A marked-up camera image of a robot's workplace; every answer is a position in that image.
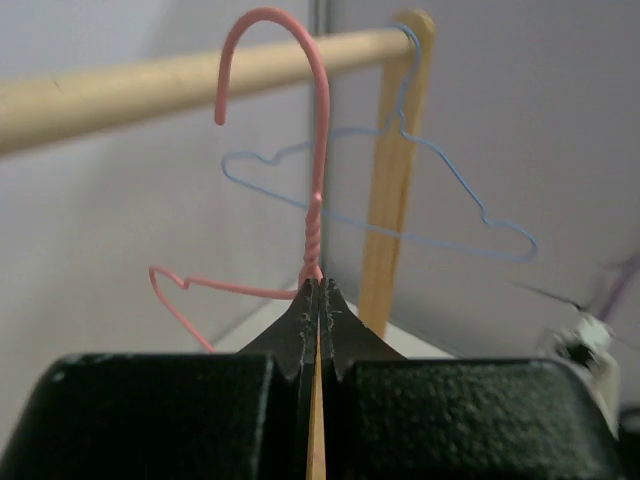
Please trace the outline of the pink wire hanger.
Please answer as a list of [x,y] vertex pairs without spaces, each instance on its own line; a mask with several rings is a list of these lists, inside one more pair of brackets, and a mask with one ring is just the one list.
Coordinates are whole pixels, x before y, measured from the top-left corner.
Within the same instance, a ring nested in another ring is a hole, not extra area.
[[[319,259],[321,252],[321,213],[323,207],[324,174],[330,123],[330,88],[326,67],[321,58],[317,43],[308,30],[288,12],[277,7],[262,6],[248,11],[235,21],[225,38],[221,50],[214,119],[218,125],[223,125],[226,122],[231,66],[235,49],[243,34],[254,24],[262,21],[271,22],[283,27],[296,39],[298,45],[306,55],[314,81],[315,138],[313,141],[313,171],[310,200],[309,205],[306,207],[305,216],[303,265],[298,275],[298,283],[303,284],[307,280],[314,279],[319,281],[323,278]],[[150,267],[149,278],[157,298],[208,352],[212,352],[214,347],[162,293],[158,284],[159,276],[168,278],[182,290],[187,290],[193,285],[198,285],[219,291],[271,300],[291,300],[297,294],[295,290],[260,289],[193,276],[181,278],[166,268],[158,266]]]

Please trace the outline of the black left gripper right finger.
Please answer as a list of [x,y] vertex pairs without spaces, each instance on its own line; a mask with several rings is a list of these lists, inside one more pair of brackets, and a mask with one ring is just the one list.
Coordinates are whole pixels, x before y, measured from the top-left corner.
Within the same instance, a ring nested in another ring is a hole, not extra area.
[[321,281],[318,313],[326,474],[359,478],[372,464],[375,429],[390,411],[374,398],[375,375],[405,357],[351,311],[333,279]]

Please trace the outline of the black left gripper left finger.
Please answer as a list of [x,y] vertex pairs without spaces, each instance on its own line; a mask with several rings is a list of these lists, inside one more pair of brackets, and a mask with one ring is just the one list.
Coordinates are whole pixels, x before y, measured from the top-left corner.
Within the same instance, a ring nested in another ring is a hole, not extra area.
[[272,360],[263,462],[273,479],[305,479],[313,432],[320,283],[306,280],[287,310],[243,347]]

